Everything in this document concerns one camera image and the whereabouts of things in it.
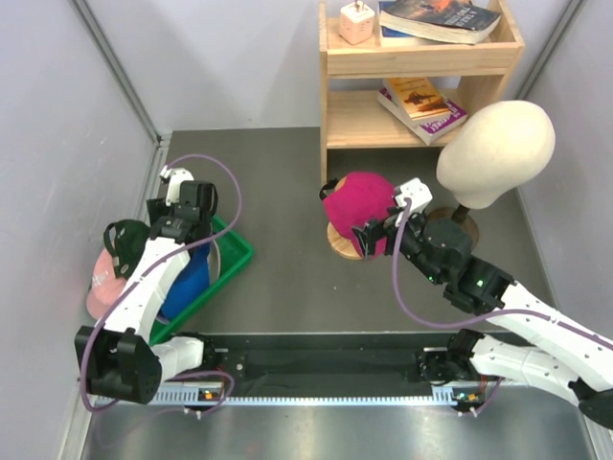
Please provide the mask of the magenta baseball cap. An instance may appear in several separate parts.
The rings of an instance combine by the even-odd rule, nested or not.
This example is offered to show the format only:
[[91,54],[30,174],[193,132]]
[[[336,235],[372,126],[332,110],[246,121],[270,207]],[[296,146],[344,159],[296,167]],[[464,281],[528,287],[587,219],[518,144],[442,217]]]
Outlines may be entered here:
[[386,219],[396,206],[395,187],[375,172],[350,172],[332,179],[319,192],[329,221],[327,237],[334,252],[358,261],[364,258],[353,228],[362,229],[370,220]]

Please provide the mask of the blue baseball cap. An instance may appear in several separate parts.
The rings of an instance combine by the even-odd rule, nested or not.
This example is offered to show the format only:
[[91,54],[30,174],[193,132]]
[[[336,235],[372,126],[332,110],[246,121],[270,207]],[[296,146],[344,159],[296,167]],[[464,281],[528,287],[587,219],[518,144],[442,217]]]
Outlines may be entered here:
[[209,244],[199,246],[177,276],[159,315],[171,321],[189,307],[210,285]]

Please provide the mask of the dark green baseball cap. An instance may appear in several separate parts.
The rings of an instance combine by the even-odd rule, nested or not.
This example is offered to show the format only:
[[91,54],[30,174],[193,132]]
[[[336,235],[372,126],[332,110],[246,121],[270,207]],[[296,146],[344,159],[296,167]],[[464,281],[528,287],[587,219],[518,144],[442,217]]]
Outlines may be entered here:
[[111,257],[117,278],[129,279],[145,252],[149,227],[136,219],[123,219],[107,225],[103,244]]

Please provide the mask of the light pink baseball cap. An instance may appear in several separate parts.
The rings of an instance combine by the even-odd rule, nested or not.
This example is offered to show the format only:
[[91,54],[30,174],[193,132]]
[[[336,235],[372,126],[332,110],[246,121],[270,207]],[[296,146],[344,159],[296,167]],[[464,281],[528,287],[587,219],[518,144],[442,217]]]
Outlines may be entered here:
[[116,302],[125,284],[124,277],[115,275],[112,257],[106,249],[103,249],[95,263],[91,288],[85,302],[89,314],[94,319],[100,319]]

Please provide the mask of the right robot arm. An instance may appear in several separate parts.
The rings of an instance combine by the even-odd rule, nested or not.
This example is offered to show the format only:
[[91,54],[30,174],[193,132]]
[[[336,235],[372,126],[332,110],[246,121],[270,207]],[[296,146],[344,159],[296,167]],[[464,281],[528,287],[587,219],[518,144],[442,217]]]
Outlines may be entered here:
[[447,219],[396,209],[352,230],[373,255],[405,257],[444,298],[472,314],[455,331],[447,368],[466,380],[475,373],[520,381],[567,401],[594,423],[612,427],[612,341],[567,317],[509,273],[472,254],[472,240]]

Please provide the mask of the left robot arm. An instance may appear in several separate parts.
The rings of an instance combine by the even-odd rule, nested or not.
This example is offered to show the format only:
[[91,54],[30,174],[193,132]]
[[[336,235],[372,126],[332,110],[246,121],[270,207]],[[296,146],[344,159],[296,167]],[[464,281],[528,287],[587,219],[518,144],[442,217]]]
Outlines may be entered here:
[[206,380],[216,355],[196,336],[175,336],[150,345],[157,315],[196,242],[212,235],[218,195],[214,184],[185,180],[171,185],[170,200],[148,201],[149,234],[139,264],[117,303],[93,327],[75,337],[84,398],[147,404],[160,385],[188,372]]

